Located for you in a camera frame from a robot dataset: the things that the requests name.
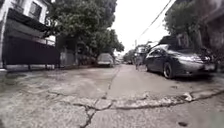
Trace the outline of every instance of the car headlight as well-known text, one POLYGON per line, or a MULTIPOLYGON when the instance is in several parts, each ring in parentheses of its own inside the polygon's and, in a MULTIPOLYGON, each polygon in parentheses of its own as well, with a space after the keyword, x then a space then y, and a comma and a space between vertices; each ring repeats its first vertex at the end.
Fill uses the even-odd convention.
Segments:
POLYGON ((199 57, 191 57, 191 56, 180 56, 178 57, 179 60, 181 61, 190 61, 190 62, 198 62, 202 63, 203 61, 199 57))

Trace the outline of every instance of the car wheel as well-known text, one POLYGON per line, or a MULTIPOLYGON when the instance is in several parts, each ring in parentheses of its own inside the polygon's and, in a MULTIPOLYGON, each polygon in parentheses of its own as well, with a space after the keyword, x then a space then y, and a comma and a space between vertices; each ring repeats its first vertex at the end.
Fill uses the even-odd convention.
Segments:
POLYGON ((172 70, 172 66, 170 65, 170 63, 167 62, 164 64, 163 74, 164 74, 165 78, 167 78, 167 79, 173 78, 173 70, 172 70))

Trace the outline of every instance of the cracked pavement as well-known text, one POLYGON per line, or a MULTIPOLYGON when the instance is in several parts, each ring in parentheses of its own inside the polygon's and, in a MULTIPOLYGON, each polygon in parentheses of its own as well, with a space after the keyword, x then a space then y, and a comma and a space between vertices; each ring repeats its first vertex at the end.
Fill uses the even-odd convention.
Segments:
POLYGON ((224 78, 166 80, 133 66, 9 74, 0 128, 222 128, 224 78))

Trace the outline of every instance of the building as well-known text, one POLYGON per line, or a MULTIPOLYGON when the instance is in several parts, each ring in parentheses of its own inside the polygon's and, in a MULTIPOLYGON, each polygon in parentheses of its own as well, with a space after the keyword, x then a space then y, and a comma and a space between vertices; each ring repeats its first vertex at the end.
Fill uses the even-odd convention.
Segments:
POLYGON ((0 9, 1 67, 57 61, 50 59, 54 54, 58 56, 53 48, 55 40, 45 38, 50 5, 50 0, 3 0, 0 9))
POLYGON ((199 15, 202 41, 204 44, 214 49, 223 51, 224 49, 224 0, 196 0, 197 12, 199 15))

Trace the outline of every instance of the car windshield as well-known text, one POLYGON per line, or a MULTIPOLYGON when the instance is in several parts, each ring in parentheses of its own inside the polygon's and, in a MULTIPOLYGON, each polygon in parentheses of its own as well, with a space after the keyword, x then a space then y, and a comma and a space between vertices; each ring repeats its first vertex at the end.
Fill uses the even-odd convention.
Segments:
POLYGON ((98 57, 98 60, 102 60, 102 61, 110 60, 110 59, 111 59, 111 55, 110 55, 110 54, 101 54, 101 55, 98 57))

